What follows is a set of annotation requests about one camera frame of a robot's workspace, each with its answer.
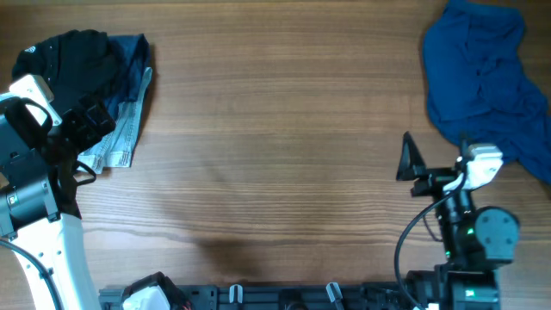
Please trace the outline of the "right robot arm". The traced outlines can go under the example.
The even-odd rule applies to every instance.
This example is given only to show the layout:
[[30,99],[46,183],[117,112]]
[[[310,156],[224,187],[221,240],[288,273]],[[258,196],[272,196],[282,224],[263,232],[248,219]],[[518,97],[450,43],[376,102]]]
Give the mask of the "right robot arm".
[[[489,184],[502,167],[503,153],[494,144],[461,139],[459,156],[451,167],[430,168],[413,137],[404,133],[396,178],[413,183],[414,197],[433,202],[419,212],[400,234],[393,270],[400,294],[412,309],[498,309],[497,271],[512,264],[520,236],[520,221],[512,212],[494,206],[477,208],[472,193]],[[434,213],[445,263],[433,270],[400,272],[400,254],[411,230]]]

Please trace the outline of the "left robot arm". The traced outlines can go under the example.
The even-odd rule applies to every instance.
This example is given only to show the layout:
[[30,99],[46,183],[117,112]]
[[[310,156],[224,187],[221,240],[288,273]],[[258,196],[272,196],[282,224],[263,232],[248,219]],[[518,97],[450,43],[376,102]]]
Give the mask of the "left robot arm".
[[172,309],[178,299],[160,272],[99,292],[84,253],[77,155],[115,128],[102,102],[84,96],[62,108],[28,97],[1,102],[1,244],[17,257],[37,309]]

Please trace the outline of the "black t-shirt with logo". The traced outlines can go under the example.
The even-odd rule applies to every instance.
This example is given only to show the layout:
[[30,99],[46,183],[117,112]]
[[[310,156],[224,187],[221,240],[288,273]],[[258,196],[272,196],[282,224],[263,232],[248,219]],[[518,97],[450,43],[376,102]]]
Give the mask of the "black t-shirt with logo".
[[101,99],[117,91],[120,60],[108,36],[96,30],[72,30],[21,51],[12,68],[14,81],[27,74],[43,77],[59,115],[87,95]]

